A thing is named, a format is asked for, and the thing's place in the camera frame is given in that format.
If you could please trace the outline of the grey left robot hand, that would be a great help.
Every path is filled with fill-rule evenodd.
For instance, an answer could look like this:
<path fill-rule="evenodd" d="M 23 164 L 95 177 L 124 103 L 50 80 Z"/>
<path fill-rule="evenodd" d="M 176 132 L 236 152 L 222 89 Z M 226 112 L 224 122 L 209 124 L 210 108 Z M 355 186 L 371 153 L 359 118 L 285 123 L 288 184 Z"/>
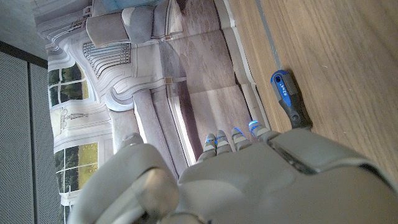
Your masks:
<path fill-rule="evenodd" d="M 88 180 L 68 223 L 396 223 L 397 184 L 356 151 L 304 129 L 249 123 L 210 134 L 176 179 L 137 133 Z"/>

